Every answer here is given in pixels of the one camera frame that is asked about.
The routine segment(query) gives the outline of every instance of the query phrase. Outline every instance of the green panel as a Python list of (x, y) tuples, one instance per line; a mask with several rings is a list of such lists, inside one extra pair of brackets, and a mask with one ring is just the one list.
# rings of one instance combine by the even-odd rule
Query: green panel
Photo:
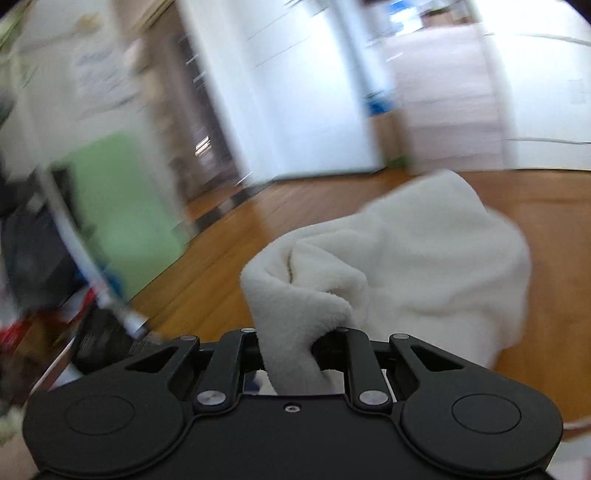
[(141, 168), (129, 135), (102, 138), (57, 163), (71, 172), (90, 251), (121, 279), (126, 299), (183, 254), (188, 238), (174, 230), (174, 215)]

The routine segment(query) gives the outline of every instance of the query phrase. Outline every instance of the blue object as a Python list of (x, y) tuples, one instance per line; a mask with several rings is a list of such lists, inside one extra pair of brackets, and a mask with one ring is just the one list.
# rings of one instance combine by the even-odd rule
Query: blue object
[(412, 2), (409, 2), (408, 0), (398, 0), (398, 2), (389, 5), (390, 15), (400, 13), (412, 7), (414, 7)]

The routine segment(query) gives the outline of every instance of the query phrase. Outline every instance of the paper on wall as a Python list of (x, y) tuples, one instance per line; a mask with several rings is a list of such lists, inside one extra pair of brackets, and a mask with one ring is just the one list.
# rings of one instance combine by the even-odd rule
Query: paper on wall
[(72, 73), (77, 97), (91, 109), (114, 108), (138, 93), (118, 45), (94, 35), (73, 50)]

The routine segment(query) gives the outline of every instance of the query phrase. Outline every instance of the white towel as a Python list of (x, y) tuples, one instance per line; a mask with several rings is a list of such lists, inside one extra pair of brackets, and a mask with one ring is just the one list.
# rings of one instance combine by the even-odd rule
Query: white towel
[(408, 333), (492, 366), (520, 339), (530, 272), (519, 229), (440, 171), (278, 238), (241, 286), (273, 387), (303, 395), (335, 392), (310, 346), (339, 326), (372, 340)]

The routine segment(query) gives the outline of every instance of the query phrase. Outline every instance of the circular cap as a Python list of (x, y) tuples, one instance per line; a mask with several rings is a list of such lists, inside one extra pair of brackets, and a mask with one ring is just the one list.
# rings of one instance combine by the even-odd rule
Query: circular cap
[(201, 405), (221, 405), (226, 401), (226, 394), (219, 390), (205, 390), (197, 395), (197, 401)]
[(185, 424), (180, 403), (157, 377), (98, 372), (32, 401), (23, 431), (35, 461), (75, 478), (112, 477), (148, 465)]
[(464, 428), (489, 435), (508, 432), (521, 420), (519, 408), (498, 395), (467, 395), (453, 404), (452, 413)]
[(359, 399), (366, 405), (378, 406), (383, 405), (388, 401), (388, 395), (381, 390), (366, 390), (359, 395)]
[(402, 407), (408, 440), (464, 475), (513, 475), (542, 466), (562, 434), (556, 406), (530, 387), (470, 370), (424, 374)]
[(82, 435), (108, 435), (124, 428), (135, 415), (134, 406), (114, 395), (83, 398), (66, 411), (66, 423)]

